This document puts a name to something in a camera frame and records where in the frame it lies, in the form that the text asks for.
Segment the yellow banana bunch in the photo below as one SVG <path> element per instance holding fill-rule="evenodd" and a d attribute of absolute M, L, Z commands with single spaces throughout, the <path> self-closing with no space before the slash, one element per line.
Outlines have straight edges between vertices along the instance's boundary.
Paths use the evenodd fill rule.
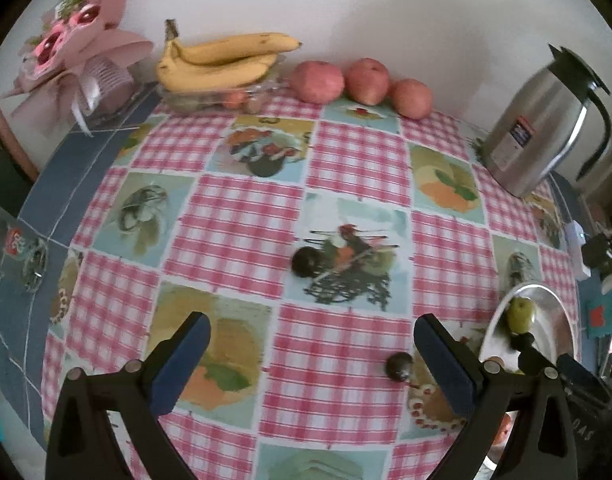
<path fill-rule="evenodd" d="M 184 46 L 175 20 L 165 22 L 165 45 L 156 65 L 170 92 L 194 93 L 246 87 L 263 79 L 285 53 L 301 47 L 281 32 L 256 32 Z"/>

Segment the left red apple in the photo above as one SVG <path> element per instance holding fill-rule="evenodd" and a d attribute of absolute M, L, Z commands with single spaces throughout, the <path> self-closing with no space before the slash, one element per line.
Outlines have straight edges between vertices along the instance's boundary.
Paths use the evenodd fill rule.
<path fill-rule="evenodd" d="M 343 93 L 345 79 L 342 71 L 332 63 L 306 61 L 293 69 L 289 86 L 300 101 L 327 104 Z"/>

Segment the stainless steel thermos jug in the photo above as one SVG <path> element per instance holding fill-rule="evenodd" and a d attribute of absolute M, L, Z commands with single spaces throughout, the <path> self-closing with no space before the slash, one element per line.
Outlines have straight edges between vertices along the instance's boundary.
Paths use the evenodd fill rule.
<path fill-rule="evenodd" d="M 568 155 L 591 105 L 604 122 L 598 148 L 581 165 L 583 178 L 604 157 L 612 120 L 595 93 L 608 88 L 592 68 L 567 48 L 550 48 L 553 61 L 522 85 L 481 145 L 481 161 L 507 193 L 523 198 Z"/>

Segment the white power strip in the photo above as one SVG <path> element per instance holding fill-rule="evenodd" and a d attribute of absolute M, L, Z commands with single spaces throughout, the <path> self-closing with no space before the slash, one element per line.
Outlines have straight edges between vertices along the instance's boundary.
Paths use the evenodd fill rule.
<path fill-rule="evenodd" d="M 586 244 L 586 234 L 584 234 L 582 226 L 576 220 L 568 222 L 564 226 L 564 232 L 575 278 L 578 282 L 585 281 L 591 276 L 591 270 L 583 262 L 582 254 L 582 248 Z"/>

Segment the dark plum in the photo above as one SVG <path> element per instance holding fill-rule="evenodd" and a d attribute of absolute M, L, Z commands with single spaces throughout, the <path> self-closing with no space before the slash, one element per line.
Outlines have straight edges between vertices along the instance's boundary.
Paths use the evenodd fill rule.
<path fill-rule="evenodd" d="M 314 278 L 321 272 L 322 252 L 313 247 L 297 249 L 291 259 L 292 272 L 299 278 Z"/>
<path fill-rule="evenodd" d="M 412 375 L 413 358 L 410 353 L 396 352 L 388 356 L 384 370 L 393 382 L 409 382 Z"/>

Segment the pink checkered tablecloth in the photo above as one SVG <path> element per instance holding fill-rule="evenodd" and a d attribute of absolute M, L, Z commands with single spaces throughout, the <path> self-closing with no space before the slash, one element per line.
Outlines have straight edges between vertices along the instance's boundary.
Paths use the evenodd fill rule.
<path fill-rule="evenodd" d="M 257 113 L 157 106 L 56 228 L 44 418 L 72 367 L 115 372 L 199 311 L 209 346 L 161 419 L 199 478 L 425 478 L 463 420 L 422 360 L 406 385 L 385 377 L 415 320 L 478 348 L 512 257 L 579 320 L 551 185 L 507 194 L 480 140 L 440 113 L 286 92 Z"/>

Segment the clear glass mug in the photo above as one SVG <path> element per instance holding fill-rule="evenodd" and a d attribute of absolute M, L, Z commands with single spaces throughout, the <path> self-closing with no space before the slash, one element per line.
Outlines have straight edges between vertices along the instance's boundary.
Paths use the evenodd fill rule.
<path fill-rule="evenodd" d="M 0 207 L 0 284 L 7 278 L 26 292 L 36 292 L 44 279 L 48 255 L 46 241 Z"/>

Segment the clear plastic fruit tray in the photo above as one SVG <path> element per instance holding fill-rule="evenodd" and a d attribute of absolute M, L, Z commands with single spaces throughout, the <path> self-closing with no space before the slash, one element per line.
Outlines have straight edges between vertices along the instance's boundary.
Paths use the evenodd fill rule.
<path fill-rule="evenodd" d="M 169 110 L 179 114 L 193 114 L 207 110 L 225 110 L 256 114 L 283 87 L 281 68 L 285 57 L 280 56 L 260 79 L 245 87 L 202 92 L 171 92 L 161 84 L 155 87 L 157 94 Z"/>

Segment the pink flower bouquet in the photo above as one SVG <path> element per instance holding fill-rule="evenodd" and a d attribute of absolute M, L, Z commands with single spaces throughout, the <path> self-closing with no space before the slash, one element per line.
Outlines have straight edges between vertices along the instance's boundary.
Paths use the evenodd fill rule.
<path fill-rule="evenodd" d="M 44 14 L 44 31 L 26 41 L 9 96 L 25 96 L 12 112 L 48 136 L 59 126 L 84 133 L 125 108 L 138 91 L 130 69 L 153 42 L 120 28 L 127 0 L 61 0 Z"/>

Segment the silver metal plate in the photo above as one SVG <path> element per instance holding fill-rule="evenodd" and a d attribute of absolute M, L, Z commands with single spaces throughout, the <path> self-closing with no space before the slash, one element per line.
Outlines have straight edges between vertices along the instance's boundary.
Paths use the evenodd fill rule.
<path fill-rule="evenodd" d="M 534 348 L 551 363 L 563 354 L 576 360 L 581 358 L 578 334 L 560 298 L 545 284 L 524 282 L 511 288 L 496 307 L 480 347 L 481 362 L 500 358 L 506 370 L 519 371 L 519 352 L 512 348 L 511 332 L 505 317 L 511 301 L 516 298 L 528 299 L 534 304 L 534 321 L 530 326 Z"/>

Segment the teal box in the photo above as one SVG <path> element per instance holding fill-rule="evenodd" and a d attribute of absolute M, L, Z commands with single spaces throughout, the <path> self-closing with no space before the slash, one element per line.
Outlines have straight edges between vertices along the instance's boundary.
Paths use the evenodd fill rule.
<path fill-rule="evenodd" d="M 596 296 L 585 305 L 588 333 L 591 338 L 601 338 L 612 334 L 612 290 L 605 295 Z"/>

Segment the black power adapter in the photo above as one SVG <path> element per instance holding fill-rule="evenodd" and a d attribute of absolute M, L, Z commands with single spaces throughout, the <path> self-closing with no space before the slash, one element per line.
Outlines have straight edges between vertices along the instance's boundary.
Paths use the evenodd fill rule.
<path fill-rule="evenodd" d="M 581 247 L 583 263 L 590 269 L 605 266 L 612 260 L 612 238 L 605 234 L 591 237 Z"/>

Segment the right red apple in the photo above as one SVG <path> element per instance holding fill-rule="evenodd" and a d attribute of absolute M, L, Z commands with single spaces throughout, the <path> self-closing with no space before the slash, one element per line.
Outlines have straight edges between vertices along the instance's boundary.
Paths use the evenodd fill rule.
<path fill-rule="evenodd" d="M 402 117 L 420 120 L 432 113 L 434 96 L 423 82 L 401 79 L 391 86 L 391 103 Z"/>

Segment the green pear upper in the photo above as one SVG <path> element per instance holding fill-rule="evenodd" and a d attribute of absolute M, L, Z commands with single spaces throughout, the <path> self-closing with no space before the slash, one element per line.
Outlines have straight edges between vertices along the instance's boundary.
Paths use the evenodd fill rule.
<path fill-rule="evenodd" d="M 529 298 L 514 297 L 505 311 L 508 329 L 514 334 L 531 330 L 536 318 L 536 304 Z"/>

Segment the red apple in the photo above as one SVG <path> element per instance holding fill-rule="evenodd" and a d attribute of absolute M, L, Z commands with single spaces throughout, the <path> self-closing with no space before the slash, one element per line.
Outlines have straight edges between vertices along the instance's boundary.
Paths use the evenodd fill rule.
<path fill-rule="evenodd" d="M 434 96 L 423 82 L 401 79 L 391 86 L 391 103 L 402 117 L 420 120 L 432 113 Z"/>
<path fill-rule="evenodd" d="M 386 66 L 374 58 L 360 58 L 353 62 L 344 76 L 350 99 L 368 106 L 382 103 L 391 86 Z"/>
<path fill-rule="evenodd" d="M 332 63 L 306 61 L 293 69 L 289 86 L 300 101 L 327 104 L 343 93 L 345 79 L 342 71 Z"/>

